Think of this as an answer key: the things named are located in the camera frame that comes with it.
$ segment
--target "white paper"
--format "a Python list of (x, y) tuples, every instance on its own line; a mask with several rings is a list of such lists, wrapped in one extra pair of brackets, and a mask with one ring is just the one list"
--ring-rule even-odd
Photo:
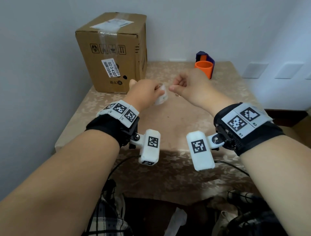
[(185, 225), (186, 222), (187, 222), (187, 213), (184, 210), (179, 209), (177, 207), (176, 211), (172, 215), (169, 225), (167, 226), (164, 236), (176, 236), (179, 227)]
[(103, 63), (109, 78), (121, 76), (113, 58), (101, 60), (101, 62)]
[(91, 28), (95, 28), (95, 29), (102, 29), (102, 30), (106, 30), (106, 31), (118, 31), (118, 29), (120, 29), (123, 26), (129, 25), (131, 23), (134, 23), (133, 21), (126, 21), (123, 19), (111, 19), (109, 21), (105, 21), (103, 23), (91, 26)]

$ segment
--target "beige tablecloth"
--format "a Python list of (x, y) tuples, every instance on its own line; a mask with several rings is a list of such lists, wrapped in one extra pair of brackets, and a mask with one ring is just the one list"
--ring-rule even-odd
[[(158, 80), (168, 86), (179, 71), (193, 66), (193, 63), (188, 62), (150, 62), (146, 78)], [(261, 108), (231, 62), (216, 63), (211, 83), (237, 102), (251, 102)], [(56, 151), (82, 133), (98, 111), (123, 97), (124, 94), (99, 93), (92, 87), (57, 140)], [(139, 116), (139, 133), (144, 134), (147, 129), (161, 133), (160, 158), (151, 167), (141, 165), (133, 158), (114, 172), (113, 179), (127, 197), (188, 205), (212, 196), (225, 196), (226, 191), (231, 188), (256, 192), (249, 177), (228, 165), (217, 163), (214, 169), (200, 172), (193, 168), (186, 135), (197, 130), (206, 135), (215, 133), (213, 118), (206, 111), (169, 92), (169, 98), (164, 104), (150, 107)], [(115, 164), (138, 154), (138, 149), (122, 147)], [(221, 147), (220, 151), (212, 151), (212, 154), (214, 159), (243, 168), (239, 157), (233, 151)]]

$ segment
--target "black and white square code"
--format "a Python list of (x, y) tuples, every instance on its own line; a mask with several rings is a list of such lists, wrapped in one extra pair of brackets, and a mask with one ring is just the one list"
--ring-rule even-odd
[(239, 116), (235, 116), (227, 124), (235, 131), (239, 131), (241, 128), (246, 126), (245, 121), (242, 120)]
[(130, 122), (133, 122), (136, 118), (136, 115), (134, 114), (134, 112), (132, 112), (130, 109), (128, 109), (128, 111), (125, 113), (125, 118), (127, 118)]
[(151, 162), (151, 161), (143, 161), (142, 164), (152, 166), (152, 165), (154, 164), (154, 162)]
[(203, 139), (191, 142), (192, 149), (194, 153), (205, 152), (206, 147), (204, 145)]
[(108, 106), (106, 106), (106, 107), (104, 108), (104, 110), (112, 108), (112, 107), (114, 106), (114, 104), (115, 104), (115, 103), (109, 104)]
[(247, 120), (252, 121), (254, 119), (256, 119), (257, 117), (260, 116), (260, 114), (258, 114), (258, 112), (256, 112), (254, 109), (252, 108), (247, 108), (244, 111), (240, 112), (240, 114)]
[(122, 104), (118, 103), (114, 108), (113, 110), (119, 112), (120, 114), (123, 114), (124, 111), (127, 109), (126, 106), (123, 106)]
[(148, 138), (148, 146), (158, 148), (159, 139), (155, 137), (149, 136)]

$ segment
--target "wrist-mounted device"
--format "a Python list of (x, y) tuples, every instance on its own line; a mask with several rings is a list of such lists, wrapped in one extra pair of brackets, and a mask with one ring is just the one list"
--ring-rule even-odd
[(140, 147), (139, 163), (154, 165), (159, 160), (161, 134), (156, 130), (146, 130), (144, 135), (137, 132), (139, 112), (123, 100), (115, 101), (97, 113), (86, 130), (100, 130), (114, 137), (119, 146), (135, 149)]
[(284, 135), (272, 118), (249, 103), (230, 105), (214, 118), (216, 133), (208, 137), (201, 131), (187, 134), (187, 142), (196, 170), (215, 167), (210, 150), (220, 146), (240, 156), (247, 150), (273, 137)]

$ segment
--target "metal screw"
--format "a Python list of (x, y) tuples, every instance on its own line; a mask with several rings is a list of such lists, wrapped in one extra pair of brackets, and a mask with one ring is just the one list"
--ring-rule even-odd
[(134, 135), (134, 140), (135, 140), (135, 141), (138, 141), (139, 139), (140, 139), (139, 134), (135, 134), (135, 135)]

